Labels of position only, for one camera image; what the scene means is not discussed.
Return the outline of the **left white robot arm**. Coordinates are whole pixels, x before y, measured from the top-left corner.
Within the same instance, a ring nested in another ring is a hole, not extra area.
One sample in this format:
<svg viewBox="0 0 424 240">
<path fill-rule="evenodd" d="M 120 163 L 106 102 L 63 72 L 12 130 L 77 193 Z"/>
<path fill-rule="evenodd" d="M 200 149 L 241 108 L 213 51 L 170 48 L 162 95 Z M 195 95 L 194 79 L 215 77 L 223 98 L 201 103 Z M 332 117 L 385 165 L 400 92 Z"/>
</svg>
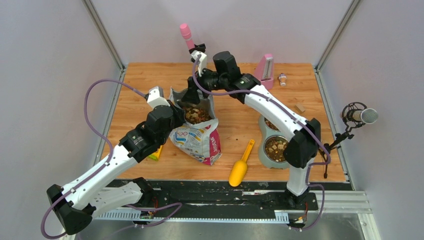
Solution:
<svg viewBox="0 0 424 240">
<path fill-rule="evenodd" d="M 60 186 L 51 185 L 47 191 L 48 213 L 54 212 L 67 235 L 85 229 L 98 215 L 124 205 L 138 203 L 142 207 L 153 201 L 148 183 L 140 177 L 110 194 L 101 190 L 118 175 L 155 153 L 167 141 L 172 130 L 185 123 L 185 113 L 173 104 L 153 108 L 146 120 L 130 130 L 107 157 L 74 181 Z"/>
</svg>

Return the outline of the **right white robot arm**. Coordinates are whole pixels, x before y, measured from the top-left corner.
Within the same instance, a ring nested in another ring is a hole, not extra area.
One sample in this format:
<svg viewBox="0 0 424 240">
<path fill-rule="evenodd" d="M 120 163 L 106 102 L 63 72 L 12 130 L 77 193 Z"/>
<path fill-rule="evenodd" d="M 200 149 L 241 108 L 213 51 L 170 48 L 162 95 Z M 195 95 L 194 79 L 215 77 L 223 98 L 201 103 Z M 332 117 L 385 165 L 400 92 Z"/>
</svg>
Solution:
<svg viewBox="0 0 424 240">
<path fill-rule="evenodd" d="M 313 118 L 307 120 L 276 99 L 261 82 L 250 73 L 242 73 L 235 57 L 229 51 L 213 56 L 215 70 L 206 68 L 207 55 L 192 50 L 194 63 L 192 76 L 187 80 L 187 91 L 182 102 L 198 105 L 210 95 L 229 95 L 256 110 L 269 120 L 287 139 L 283 157 L 289 164 L 289 180 L 284 200 L 292 209 L 306 201 L 310 190 L 309 172 L 321 143 L 321 124 Z"/>
</svg>

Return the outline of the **yellow plastic scoop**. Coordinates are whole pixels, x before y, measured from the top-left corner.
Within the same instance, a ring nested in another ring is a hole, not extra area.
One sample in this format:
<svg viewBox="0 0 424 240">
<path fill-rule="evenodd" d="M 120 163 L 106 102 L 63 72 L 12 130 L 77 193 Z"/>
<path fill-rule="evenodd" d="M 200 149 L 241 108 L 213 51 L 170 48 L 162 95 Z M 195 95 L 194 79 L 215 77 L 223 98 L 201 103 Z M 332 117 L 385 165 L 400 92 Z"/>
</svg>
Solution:
<svg viewBox="0 0 424 240">
<path fill-rule="evenodd" d="M 231 187 L 237 187 L 242 183 L 248 170 L 247 160 L 251 154 L 254 144 L 255 140 L 250 139 L 241 159 L 234 163 L 228 178 L 228 183 Z"/>
</svg>

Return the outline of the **pet food bag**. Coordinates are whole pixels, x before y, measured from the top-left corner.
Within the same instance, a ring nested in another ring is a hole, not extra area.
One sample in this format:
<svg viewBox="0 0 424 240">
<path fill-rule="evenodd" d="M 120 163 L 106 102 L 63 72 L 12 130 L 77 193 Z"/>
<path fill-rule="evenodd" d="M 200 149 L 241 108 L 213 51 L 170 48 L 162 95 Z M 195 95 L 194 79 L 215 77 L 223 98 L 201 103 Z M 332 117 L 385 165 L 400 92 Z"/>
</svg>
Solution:
<svg viewBox="0 0 424 240">
<path fill-rule="evenodd" d="M 214 98 L 211 95 L 204 98 L 200 92 L 200 103 L 190 104 L 183 101 L 187 91 L 170 89 L 168 99 L 184 111 L 184 124 L 172 130 L 169 139 L 185 154 L 200 163 L 212 166 L 222 155 Z"/>
</svg>

